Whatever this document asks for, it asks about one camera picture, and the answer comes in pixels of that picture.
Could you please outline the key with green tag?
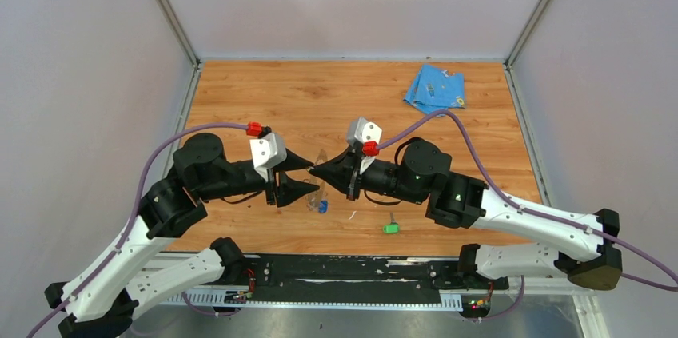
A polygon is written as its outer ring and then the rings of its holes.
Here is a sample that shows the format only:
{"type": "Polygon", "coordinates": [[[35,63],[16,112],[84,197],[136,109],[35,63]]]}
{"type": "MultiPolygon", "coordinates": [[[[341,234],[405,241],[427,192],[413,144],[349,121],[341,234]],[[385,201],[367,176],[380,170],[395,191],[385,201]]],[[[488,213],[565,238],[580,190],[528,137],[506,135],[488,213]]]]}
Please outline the key with green tag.
{"type": "Polygon", "coordinates": [[[389,223],[383,226],[382,231],[385,234],[396,234],[400,232],[400,225],[396,222],[393,212],[389,214],[389,223]]]}

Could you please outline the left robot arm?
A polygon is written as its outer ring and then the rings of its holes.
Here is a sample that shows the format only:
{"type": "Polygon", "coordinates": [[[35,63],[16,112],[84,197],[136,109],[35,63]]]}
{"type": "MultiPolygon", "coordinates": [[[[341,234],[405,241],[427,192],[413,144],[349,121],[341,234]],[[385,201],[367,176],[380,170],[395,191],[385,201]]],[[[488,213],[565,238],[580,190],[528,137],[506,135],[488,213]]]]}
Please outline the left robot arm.
{"type": "Polygon", "coordinates": [[[230,162],[213,133],[190,137],[173,154],[173,167],[135,205],[127,225],[95,262],[68,282],[49,285],[49,306],[64,312],[63,337],[116,337],[142,314],[166,299],[202,284],[254,284],[255,275],[233,239],[217,238],[190,258],[146,274],[157,253],[206,217],[211,200],[248,200],[264,194],[284,207],[313,192],[289,172],[312,162],[289,151],[269,130],[251,132],[252,157],[230,162]]]}

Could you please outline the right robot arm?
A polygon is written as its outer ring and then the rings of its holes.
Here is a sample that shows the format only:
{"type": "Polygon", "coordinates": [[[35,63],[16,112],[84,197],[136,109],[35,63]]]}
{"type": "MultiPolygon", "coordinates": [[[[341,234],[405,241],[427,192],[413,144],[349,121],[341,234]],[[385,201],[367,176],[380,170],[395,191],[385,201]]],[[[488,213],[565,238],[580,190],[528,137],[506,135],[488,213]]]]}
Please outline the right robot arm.
{"type": "Polygon", "coordinates": [[[613,290],[622,257],[603,232],[619,232],[610,209],[573,213],[495,190],[482,180],[454,173],[452,158],[414,137],[397,150],[399,162],[363,157],[354,147],[311,168],[316,178],[355,201],[371,192],[395,201],[425,204],[425,215],[451,229],[485,229],[527,238],[521,245],[463,245],[457,279],[467,288],[505,276],[564,276],[574,285],[613,290]]]}

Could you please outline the key with blue tag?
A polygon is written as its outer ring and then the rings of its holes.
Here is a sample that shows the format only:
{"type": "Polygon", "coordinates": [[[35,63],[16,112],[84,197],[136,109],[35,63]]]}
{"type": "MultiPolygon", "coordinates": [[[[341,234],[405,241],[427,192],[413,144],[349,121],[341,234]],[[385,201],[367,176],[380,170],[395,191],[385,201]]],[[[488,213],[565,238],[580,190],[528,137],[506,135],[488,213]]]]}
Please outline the key with blue tag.
{"type": "Polygon", "coordinates": [[[321,200],[321,201],[319,201],[319,203],[318,203],[317,211],[318,211],[320,214],[324,214],[324,213],[327,212],[328,207],[329,207],[328,201],[327,201],[327,200],[321,200]]]}

